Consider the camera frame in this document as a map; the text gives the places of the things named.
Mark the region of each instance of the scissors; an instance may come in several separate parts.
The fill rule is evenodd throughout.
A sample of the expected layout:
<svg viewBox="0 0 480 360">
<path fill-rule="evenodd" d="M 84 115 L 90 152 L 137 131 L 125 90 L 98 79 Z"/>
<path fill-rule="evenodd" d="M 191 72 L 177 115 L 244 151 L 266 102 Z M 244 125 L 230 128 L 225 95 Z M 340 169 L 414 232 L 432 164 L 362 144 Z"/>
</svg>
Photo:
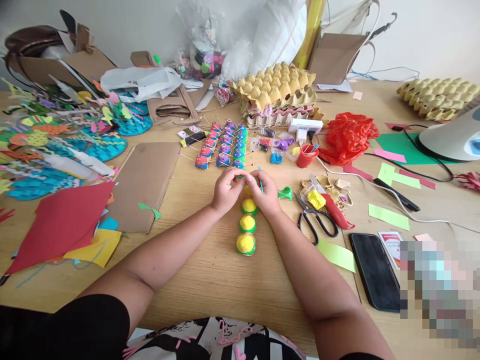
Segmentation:
<svg viewBox="0 0 480 360">
<path fill-rule="evenodd" d="M 308 213 L 313 213 L 315 214 L 315 217 L 316 217 L 316 220 L 318 221 L 318 223 L 320 224 L 321 228 L 323 229 L 323 231 L 325 232 L 325 234 L 327 234 L 329 237 L 331 238 L 335 238 L 338 234 L 339 234 L 339 227 L 337 226 L 337 224 L 335 223 L 335 220 L 328 214 L 326 213 L 325 211 L 320 211 L 320 210 L 315 210 L 314 208 L 311 208 L 310 206 L 308 206 L 305 201 L 303 201 L 300 196 L 298 196 L 297 194 L 295 194 L 295 197 L 296 197 L 296 200 L 298 201 L 298 203 L 300 204 L 300 206 L 303 208 L 303 211 L 300 213 L 300 216 L 298 217 L 298 223 L 297 223 L 297 226 L 300 230 L 302 230 L 302 219 L 305 218 L 306 220 L 306 223 L 308 224 L 308 226 L 310 227 L 311 229 L 311 232 L 313 233 L 313 235 L 315 236 L 315 243 L 313 243 L 313 245 L 318 245 L 319 243 L 319 236 L 317 234 L 317 232 L 315 231 L 315 228 L 314 226 L 312 225 L 312 223 L 310 222 L 309 218 L 307 217 L 307 214 Z M 330 223 L 333 225 L 333 234 L 330 233 L 330 231 L 327 230 L 327 228 L 325 227 L 322 219 L 320 218 L 319 214 L 323 214 L 326 216 L 326 218 L 330 221 Z"/>
</svg>

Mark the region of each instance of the black marker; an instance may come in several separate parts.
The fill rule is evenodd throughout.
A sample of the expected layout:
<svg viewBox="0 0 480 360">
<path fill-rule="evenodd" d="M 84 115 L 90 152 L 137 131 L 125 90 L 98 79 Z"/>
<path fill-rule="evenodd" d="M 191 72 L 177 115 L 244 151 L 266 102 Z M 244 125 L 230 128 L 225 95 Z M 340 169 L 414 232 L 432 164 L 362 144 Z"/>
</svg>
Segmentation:
<svg viewBox="0 0 480 360">
<path fill-rule="evenodd" d="M 407 209 L 410 209 L 414 212 L 419 212 L 420 211 L 420 208 L 415 204 L 413 203 L 412 201 L 410 201 L 409 199 L 407 199 L 405 196 L 403 196 L 401 193 L 399 193 L 397 190 L 395 190 L 394 188 L 392 188 L 391 186 L 388 186 L 386 183 L 384 183 L 382 180 L 380 180 L 379 178 L 376 178 L 376 179 L 373 179 L 373 182 L 379 186 L 381 186 L 382 188 L 386 188 L 386 189 L 389 189 L 389 190 L 392 190 L 395 194 L 398 195 L 398 198 L 400 199 L 401 203 L 407 208 Z M 390 191 L 387 191 L 388 194 L 390 194 L 391 196 L 395 197 Z"/>
</svg>

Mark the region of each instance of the hand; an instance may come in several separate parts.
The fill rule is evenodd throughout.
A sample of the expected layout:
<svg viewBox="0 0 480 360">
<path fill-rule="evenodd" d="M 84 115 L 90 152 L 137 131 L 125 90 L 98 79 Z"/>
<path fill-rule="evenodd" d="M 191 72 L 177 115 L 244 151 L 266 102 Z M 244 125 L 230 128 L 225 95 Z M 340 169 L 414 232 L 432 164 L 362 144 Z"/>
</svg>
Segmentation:
<svg viewBox="0 0 480 360">
<path fill-rule="evenodd" d="M 246 185 L 246 177 L 250 176 L 245 170 L 229 167 L 223 171 L 215 184 L 215 193 L 211 207 L 221 216 L 225 215 L 237 202 L 240 193 Z"/>
<path fill-rule="evenodd" d="M 263 193 L 260 186 L 260 180 L 263 185 Z M 263 170 L 255 170 L 250 176 L 246 178 L 246 183 L 251 191 L 253 201 L 260 208 L 261 212 L 265 215 L 273 215 L 282 211 L 279 203 L 279 194 L 277 184 Z"/>
</svg>

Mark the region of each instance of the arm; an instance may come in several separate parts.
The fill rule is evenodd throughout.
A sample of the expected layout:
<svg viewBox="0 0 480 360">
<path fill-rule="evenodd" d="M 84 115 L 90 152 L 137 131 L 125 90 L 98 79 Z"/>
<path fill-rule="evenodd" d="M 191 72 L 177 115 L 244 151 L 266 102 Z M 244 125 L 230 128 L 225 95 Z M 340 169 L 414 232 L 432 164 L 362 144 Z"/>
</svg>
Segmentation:
<svg viewBox="0 0 480 360">
<path fill-rule="evenodd" d="M 248 173 L 237 168 L 225 170 L 209 205 L 137 247 L 78 297 L 107 294 L 119 299 L 128 310 L 131 335 L 155 292 L 173 278 L 212 226 L 235 204 L 245 186 L 245 178 L 231 185 L 238 175 Z"/>
<path fill-rule="evenodd" d="M 322 359 L 340 359 L 350 353 L 367 353 L 394 359 L 387 342 L 357 295 L 330 262 L 312 246 L 280 208 L 277 186 L 266 172 L 252 172 L 247 183 L 253 199 L 270 223 L 278 250 L 300 304 L 313 326 Z"/>
</svg>

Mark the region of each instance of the black phone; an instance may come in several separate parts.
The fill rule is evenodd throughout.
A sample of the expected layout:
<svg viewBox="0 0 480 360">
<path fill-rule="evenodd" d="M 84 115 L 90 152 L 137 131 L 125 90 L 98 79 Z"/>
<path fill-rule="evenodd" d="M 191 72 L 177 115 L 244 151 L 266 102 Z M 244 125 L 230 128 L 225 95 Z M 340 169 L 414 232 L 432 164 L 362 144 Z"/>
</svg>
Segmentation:
<svg viewBox="0 0 480 360">
<path fill-rule="evenodd" d="M 373 234 L 348 235 L 368 302 L 375 309 L 400 312 L 400 285 L 380 238 Z"/>
</svg>

